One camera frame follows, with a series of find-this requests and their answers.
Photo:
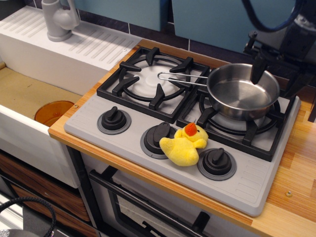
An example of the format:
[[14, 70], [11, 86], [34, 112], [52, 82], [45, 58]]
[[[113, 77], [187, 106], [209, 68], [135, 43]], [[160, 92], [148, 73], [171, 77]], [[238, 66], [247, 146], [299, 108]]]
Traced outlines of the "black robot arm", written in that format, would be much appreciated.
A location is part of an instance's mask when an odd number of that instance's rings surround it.
[[289, 80], [284, 97], [296, 95], [316, 81], [316, 2], [297, 0], [287, 20], [269, 28], [257, 17], [250, 1], [244, 8], [256, 28], [249, 33], [244, 52], [254, 58], [251, 81], [257, 84], [269, 64], [290, 68], [296, 75]]

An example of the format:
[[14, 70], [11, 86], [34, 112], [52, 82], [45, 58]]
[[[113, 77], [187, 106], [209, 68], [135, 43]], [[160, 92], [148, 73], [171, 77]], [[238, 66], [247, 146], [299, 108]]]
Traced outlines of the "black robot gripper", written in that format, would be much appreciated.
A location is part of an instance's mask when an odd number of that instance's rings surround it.
[[308, 85], [309, 73], [316, 72], [316, 16], [299, 14], [288, 27], [272, 33], [252, 31], [244, 52], [255, 57], [253, 84], [260, 81], [268, 63], [298, 70], [283, 92], [284, 98], [293, 97]]

